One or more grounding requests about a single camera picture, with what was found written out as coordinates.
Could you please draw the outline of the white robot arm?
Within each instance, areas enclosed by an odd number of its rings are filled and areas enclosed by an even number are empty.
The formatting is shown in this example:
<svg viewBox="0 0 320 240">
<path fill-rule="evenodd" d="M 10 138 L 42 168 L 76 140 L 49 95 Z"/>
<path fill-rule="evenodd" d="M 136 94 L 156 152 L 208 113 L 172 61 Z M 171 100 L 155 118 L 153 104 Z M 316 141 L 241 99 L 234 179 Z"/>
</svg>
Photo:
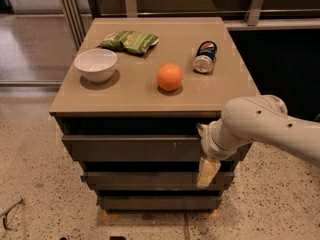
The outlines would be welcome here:
<svg viewBox="0 0 320 240">
<path fill-rule="evenodd" d="M 197 176 L 199 188 L 210 185 L 223 160 L 253 142 L 275 146 L 320 166 L 320 124 L 289 116 L 285 103 L 273 95 L 234 98 L 226 103 L 219 120 L 199 124 L 197 130 L 204 152 Z"/>
</svg>

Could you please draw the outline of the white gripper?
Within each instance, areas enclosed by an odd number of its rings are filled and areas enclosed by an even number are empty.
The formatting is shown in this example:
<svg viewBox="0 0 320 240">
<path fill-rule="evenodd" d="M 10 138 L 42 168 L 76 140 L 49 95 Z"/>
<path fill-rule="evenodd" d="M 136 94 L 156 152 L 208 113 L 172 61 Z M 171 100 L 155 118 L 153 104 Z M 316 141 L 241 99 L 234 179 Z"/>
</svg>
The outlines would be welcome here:
<svg viewBox="0 0 320 240">
<path fill-rule="evenodd" d="M 200 159 L 196 186 L 198 188 L 207 188 L 221 167 L 221 162 L 218 160 L 227 159 L 230 153 L 220 148 L 213 139 L 215 122 L 209 125 L 197 123 L 196 128 L 201 137 L 202 150 L 208 157 Z"/>
</svg>

